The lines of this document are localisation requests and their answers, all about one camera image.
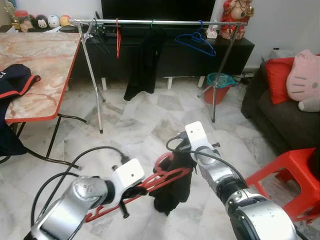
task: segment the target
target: red bucket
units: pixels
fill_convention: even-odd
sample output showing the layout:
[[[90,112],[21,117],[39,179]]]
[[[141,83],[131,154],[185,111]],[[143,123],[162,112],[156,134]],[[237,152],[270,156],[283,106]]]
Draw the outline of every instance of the red bucket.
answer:
[[[216,99],[215,99],[215,104],[219,104],[221,103],[222,99],[224,99],[225,95],[227,94],[229,88],[232,87],[230,86],[226,86],[224,88],[217,88],[216,89]],[[211,87],[208,91],[206,91],[204,93],[204,100],[208,103],[208,104],[214,104],[214,88]]]

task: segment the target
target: red plastic stool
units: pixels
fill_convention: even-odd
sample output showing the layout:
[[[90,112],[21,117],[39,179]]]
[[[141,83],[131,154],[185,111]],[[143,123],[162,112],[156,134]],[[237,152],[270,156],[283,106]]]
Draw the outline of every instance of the red plastic stool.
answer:
[[[309,224],[320,217],[320,182],[308,167],[308,159],[315,148],[288,151],[278,156],[273,162],[246,179],[248,186],[255,185],[260,194],[269,198],[259,181],[272,173],[287,182],[295,180],[301,188],[300,194],[288,202],[283,210],[293,222],[303,221]]]

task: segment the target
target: white wall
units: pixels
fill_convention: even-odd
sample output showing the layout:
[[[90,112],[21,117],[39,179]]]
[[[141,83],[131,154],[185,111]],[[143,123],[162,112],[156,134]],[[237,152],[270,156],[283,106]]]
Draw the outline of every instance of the white wall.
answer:
[[[211,20],[220,20],[225,0],[216,0]],[[255,44],[246,64],[257,67],[272,48],[320,53],[320,0],[253,0],[255,15],[245,37]]]
[[[69,15],[73,19],[92,19],[95,11],[102,17],[101,0],[16,0],[18,10],[46,16]]]
[[[19,10],[33,15],[67,14],[75,19],[91,19],[98,11],[102,16],[101,0],[16,1]],[[224,1],[216,0],[212,20],[220,19]],[[258,67],[261,56],[275,47],[320,53],[320,0],[253,0],[252,5],[255,16],[246,27],[245,37],[255,47],[247,67]]]

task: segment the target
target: red figurine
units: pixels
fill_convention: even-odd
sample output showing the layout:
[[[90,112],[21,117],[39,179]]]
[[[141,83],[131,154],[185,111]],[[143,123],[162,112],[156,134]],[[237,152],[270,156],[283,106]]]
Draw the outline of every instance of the red figurine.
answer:
[[[223,4],[222,22],[243,22],[247,23],[254,15],[254,8],[251,6],[252,0],[226,0]],[[224,39],[230,39],[230,33],[236,30],[235,25],[223,25],[220,28],[219,35]],[[240,26],[236,39],[242,39],[245,35],[245,27]]]

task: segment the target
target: marble table top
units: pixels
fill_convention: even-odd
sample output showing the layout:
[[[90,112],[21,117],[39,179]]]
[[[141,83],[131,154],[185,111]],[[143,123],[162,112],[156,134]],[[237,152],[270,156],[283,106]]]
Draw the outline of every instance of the marble table top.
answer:
[[[23,64],[41,80],[11,101],[7,123],[54,119],[59,111],[80,43],[78,33],[0,33],[0,71]]]

